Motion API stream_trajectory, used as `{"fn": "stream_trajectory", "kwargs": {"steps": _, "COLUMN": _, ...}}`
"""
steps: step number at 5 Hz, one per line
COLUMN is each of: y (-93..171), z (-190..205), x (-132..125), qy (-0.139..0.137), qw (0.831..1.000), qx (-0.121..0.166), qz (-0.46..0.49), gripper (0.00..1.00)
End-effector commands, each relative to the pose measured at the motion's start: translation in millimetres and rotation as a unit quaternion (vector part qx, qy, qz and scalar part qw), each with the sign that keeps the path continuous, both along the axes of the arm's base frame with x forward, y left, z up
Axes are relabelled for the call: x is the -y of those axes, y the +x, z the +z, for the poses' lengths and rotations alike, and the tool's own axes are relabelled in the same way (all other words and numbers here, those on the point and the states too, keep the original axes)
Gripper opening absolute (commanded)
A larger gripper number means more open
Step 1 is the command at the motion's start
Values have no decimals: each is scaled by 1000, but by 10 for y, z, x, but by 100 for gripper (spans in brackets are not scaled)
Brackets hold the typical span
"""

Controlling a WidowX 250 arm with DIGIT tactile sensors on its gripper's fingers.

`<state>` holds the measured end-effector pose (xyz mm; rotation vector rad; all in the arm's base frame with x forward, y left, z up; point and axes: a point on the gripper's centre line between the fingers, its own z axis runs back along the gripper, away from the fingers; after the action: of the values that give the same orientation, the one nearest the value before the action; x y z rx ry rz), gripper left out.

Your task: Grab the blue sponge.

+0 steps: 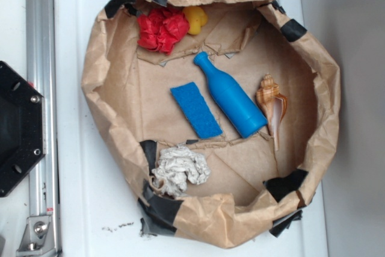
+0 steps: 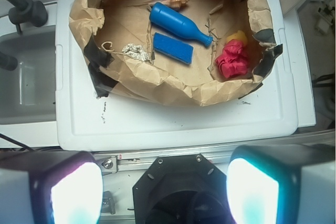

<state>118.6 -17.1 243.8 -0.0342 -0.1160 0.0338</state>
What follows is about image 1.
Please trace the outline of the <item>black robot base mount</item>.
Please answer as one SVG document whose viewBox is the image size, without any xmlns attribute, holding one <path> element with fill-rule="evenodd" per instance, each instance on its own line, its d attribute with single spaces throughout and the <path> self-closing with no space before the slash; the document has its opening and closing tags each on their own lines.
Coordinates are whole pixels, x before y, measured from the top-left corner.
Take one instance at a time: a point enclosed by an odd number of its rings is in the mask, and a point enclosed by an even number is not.
<svg viewBox="0 0 385 257">
<path fill-rule="evenodd" d="M 1 197 L 45 156 L 43 101 L 29 82 L 1 62 Z"/>
</svg>

